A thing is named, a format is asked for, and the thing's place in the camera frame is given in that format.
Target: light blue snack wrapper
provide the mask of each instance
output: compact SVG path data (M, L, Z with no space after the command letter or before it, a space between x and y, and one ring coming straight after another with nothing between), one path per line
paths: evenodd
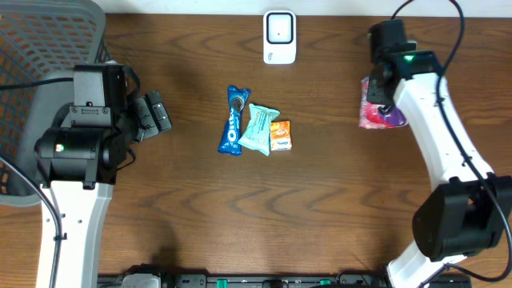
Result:
M249 104L250 121L238 144L252 150L270 154L270 123L279 116L279 111Z

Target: orange snack package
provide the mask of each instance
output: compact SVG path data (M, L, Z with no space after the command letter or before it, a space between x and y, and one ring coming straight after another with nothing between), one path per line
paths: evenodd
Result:
M290 121L270 124L270 150L291 150Z

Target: snack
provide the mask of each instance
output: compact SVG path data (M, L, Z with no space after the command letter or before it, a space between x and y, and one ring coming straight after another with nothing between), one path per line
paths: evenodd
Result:
M250 120L246 132L238 144L252 150L270 154L270 123L279 116L279 111L249 104Z
M240 139L240 118L249 96L249 89L239 89L232 85L227 87L227 103L230 108L230 117L224 126L221 143L218 145L219 153L231 154L233 156L242 154L242 147L238 144Z
M270 149L291 150L290 121L270 124Z
M406 117L397 107L393 108L388 115L383 115L379 112L378 108L384 107L384 105L372 104L366 100L369 79L366 77L361 80L362 99L359 111L359 126L367 129L384 129L407 125Z

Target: green indicator light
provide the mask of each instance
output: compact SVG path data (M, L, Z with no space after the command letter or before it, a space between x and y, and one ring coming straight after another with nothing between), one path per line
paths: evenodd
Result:
M411 62L414 59L414 55L406 55L403 57L407 62Z
M224 279L217 280L217 288L227 288L227 280L224 280Z

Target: pink package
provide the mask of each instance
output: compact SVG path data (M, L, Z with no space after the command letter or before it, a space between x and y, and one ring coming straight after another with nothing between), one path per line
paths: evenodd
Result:
M366 129L385 129L407 125L406 117L398 108L395 107L388 115L383 115L378 111L378 108L384 105L371 104L366 101L369 79L369 77L366 77L361 80L362 99L359 111L359 126Z

